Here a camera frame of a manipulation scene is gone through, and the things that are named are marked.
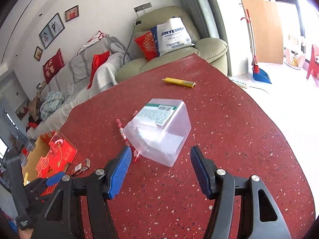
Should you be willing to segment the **left hand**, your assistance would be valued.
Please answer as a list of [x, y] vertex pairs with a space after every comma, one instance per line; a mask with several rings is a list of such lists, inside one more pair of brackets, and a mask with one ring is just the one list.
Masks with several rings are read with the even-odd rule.
[[25, 230], [21, 230], [20, 228], [18, 229], [18, 235], [20, 239], [31, 239], [32, 233], [32, 228], [27, 228]]

